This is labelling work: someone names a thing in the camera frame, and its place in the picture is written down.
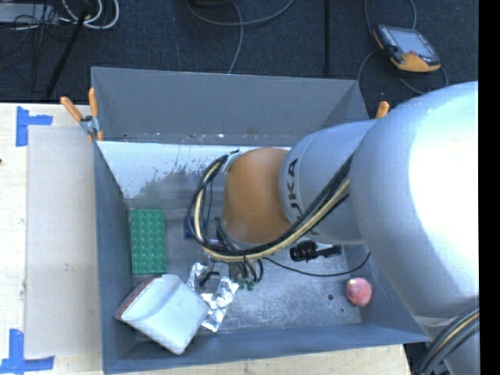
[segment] pink ball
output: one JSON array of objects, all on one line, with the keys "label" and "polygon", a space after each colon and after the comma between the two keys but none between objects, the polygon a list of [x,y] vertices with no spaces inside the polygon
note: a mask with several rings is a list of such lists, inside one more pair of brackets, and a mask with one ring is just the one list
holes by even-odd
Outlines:
[{"label": "pink ball", "polygon": [[372,285],[364,278],[352,278],[345,286],[347,299],[358,307],[365,307],[372,298]]}]

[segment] aluminum foil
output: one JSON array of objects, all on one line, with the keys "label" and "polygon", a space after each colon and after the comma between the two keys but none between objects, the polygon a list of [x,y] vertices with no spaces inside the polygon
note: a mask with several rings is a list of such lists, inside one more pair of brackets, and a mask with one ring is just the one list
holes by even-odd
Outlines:
[{"label": "aluminum foil", "polygon": [[221,276],[218,269],[218,264],[208,268],[197,262],[191,268],[186,281],[186,285],[198,293],[209,305],[209,313],[203,320],[202,326],[212,332],[219,330],[227,309],[239,288],[238,283],[233,282],[229,277]]}]

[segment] white container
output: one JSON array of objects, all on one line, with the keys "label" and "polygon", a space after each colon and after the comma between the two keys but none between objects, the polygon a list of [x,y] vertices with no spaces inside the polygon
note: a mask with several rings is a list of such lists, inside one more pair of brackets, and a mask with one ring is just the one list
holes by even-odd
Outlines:
[{"label": "white container", "polygon": [[208,305],[177,275],[165,274],[139,284],[115,318],[180,355],[208,312]]}]

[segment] crumpled aluminum foil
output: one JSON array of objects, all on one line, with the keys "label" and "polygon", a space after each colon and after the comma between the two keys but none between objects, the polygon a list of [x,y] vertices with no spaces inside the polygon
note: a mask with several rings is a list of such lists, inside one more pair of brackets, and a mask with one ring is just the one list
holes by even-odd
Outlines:
[{"label": "crumpled aluminum foil", "polygon": [[198,293],[209,305],[210,310],[205,320],[202,322],[202,326],[212,332],[217,332],[219,330],[220,324],[226,315],[227,308],[233,301],[234,295],[239,288],[238,283],[233,282],[229,277],[224,275],[217,276],[220,277],[220,281],[215,287],[209,284],[209,282],[205,284],[205,287],[201,287],[200,282],[206,279],[209,271],[217,271],[217,269],[217,264],[209,269],[207,266],[197,262],[191,268],[191,272],[186,281],[186,285]]}]

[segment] gray bin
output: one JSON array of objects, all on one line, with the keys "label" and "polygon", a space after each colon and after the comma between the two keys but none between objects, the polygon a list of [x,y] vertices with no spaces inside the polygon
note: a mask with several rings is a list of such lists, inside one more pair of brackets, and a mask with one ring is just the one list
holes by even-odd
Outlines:
[{"label": "gray bin", "polygon": [[[355,80],[96,67],[91,82],[105,142],[119,142],[118,149],[123,150],[113,160],[103,155],[98,144],[94,146],[105,373],[427,341],[372,259],[354,273],[329,278],[307,277],[264,262],[262,282],[253,291],[237,292],[219,331],[201,330],[180,356],[116,320],[116,308],[139,281],[131,272],[131,209],[163,209],[170,273],[186,280],[192,264],[205,259],[183,231],[183,213],[199,171],[177,171],[175,176],[170,171],[148,179],[145,173],[150,172],[135,166],[139,159],[145,160],[132,148],[135,144],[222,150],[224,146],[291,147],[316,130],[368,116]],[[120,168],[129,167],[125,177],[116,175],[116,160],[121,161]],[[152,157],[151,166],[157,164],[158,158]],[[185,169],[182,162],[176,165]],[[134,175],[146,177],[147,187],[134,196],[125,195],[123,184]],[[215,184],[215,213],[220,192],[221,185]],[[287,253],[279,252],[275,258],[284,263]],[[345,246],[341,256],[301,262],[297,268],[317,273],[350,270],[366,253],[364,244]],[[365,277],[373,285],[373,299],[365,308],[354,307],[344,296],[351,276]]]}]

